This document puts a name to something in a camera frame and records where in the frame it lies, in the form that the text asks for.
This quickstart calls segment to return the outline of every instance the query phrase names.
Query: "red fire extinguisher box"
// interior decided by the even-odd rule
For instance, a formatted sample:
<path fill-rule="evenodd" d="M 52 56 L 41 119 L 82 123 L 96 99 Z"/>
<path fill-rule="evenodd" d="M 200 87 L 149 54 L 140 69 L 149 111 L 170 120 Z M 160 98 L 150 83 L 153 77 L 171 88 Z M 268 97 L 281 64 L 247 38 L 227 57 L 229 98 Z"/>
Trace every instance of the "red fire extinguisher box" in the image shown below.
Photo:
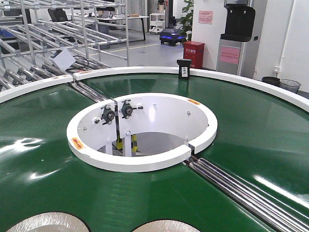
<path fill-rule="evenodd" d="M 183 43 L 183 58 L 191 59 L 191 68 L 201 69 L 203 66 L 204 43 L 187 41 Z"/>

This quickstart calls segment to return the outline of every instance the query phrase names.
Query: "trash bin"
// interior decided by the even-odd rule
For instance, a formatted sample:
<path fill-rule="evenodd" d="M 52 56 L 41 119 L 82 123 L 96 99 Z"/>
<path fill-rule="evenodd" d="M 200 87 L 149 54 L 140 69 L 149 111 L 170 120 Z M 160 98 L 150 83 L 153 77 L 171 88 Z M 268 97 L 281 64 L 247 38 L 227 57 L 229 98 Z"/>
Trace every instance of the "trash bin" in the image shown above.
<path fill-rule="evenodd" d="M 192 60 L 191 68 L 203 67 L 204 43 L 187 41 L 183 43 L 183 58 Z"/>
<path fill-rule="evenodd" d="M 282 79 L 280 81 L 280 87 L 290 92 L 297 93 L 301 84 L 297 81 Z"/>
<path fill-rule="evenodd" d="M 280 79 L 273 77 L 273 76 L 264 76 L 262 78 L 262 82 L 265 82 L 267 84 L 280 87 Z"/>

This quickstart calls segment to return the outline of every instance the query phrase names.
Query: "potted plant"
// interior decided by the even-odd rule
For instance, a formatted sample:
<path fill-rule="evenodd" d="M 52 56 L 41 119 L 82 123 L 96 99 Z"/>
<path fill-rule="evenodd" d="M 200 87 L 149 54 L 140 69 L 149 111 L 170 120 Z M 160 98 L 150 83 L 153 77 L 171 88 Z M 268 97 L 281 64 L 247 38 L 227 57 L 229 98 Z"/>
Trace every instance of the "potted plant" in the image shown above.
<path fill-rule="evenodd" d="M 185 36 L 187 41 L 191 41 L 193 24 L 193 4 L 194 0 L 184 0 L 187 5 L 183 7 L 182 13 L 186 15 L 180 18 L 182 26 L 181 36 Z"/>

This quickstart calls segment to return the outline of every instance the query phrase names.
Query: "orange warning label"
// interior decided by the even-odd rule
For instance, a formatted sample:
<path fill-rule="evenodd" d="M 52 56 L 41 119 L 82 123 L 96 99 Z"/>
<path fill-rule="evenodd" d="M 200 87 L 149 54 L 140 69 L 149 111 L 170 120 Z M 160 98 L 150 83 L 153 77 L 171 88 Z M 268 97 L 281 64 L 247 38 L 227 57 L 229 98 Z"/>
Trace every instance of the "orange warning label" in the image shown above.
<path fill-rule="evenodd" d="M 195 104 L 195 105 L 201 105 L 201 103 L 195 101 L 195 100 L 192 100 L 192 99 L 188 99 L 189 102 Z"/>
<path fill-rule="evenodd" d="M 80 72 L 80 73 L 90 73 L 90 72 L 92 72 L 92 71 L 85 71 L 85 72 Z"/>
<path fill-rule="evenodd" d="M 78 138 L 74 137 L 74 138 L 72 138 L 72 141 L 73 141 L 74 145 L 76 146 L 76 148 L 77 148 L 78 150 L 84 148 L 84 145 L 82 144 L 81 141 L 79 141 Z"/>

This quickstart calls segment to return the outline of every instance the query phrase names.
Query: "pink sign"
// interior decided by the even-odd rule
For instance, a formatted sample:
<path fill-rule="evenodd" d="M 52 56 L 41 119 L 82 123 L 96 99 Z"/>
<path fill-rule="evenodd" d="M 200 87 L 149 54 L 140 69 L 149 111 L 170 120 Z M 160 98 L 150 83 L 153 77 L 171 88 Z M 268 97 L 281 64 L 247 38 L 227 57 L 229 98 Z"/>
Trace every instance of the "pink sign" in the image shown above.
<path fill-rule="evenodd" d="M 198 23 L 212 24 L 213 11 L 199 11 Z"/>
<path fill-rule="evenodd" d="M 240 48 L 221 46 L 220 61 L 230 64 L 238 64 Z"/>

